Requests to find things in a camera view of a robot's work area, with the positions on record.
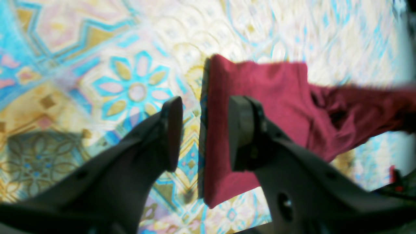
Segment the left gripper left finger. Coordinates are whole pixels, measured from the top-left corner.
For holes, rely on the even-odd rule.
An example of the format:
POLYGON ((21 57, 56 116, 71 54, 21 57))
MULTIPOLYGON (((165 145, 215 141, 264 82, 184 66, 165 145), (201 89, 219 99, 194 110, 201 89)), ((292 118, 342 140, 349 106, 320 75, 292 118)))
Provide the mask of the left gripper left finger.
POLYGON ((178 166, 179 96, 33 198, 1 204, 2 234, 135 234, 152 185, 178 166))

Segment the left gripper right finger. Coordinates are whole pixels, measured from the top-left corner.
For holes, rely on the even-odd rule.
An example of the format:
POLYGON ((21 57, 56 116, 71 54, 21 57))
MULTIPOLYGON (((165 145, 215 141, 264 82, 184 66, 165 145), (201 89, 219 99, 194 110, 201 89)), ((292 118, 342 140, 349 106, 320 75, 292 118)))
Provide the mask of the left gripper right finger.
POLYGON ((231 169, 255 174, 276 234, 398 234, 415 223, 415 207, 359 188, 295 144, 253 98, 229 98, 228 132, 231 169))

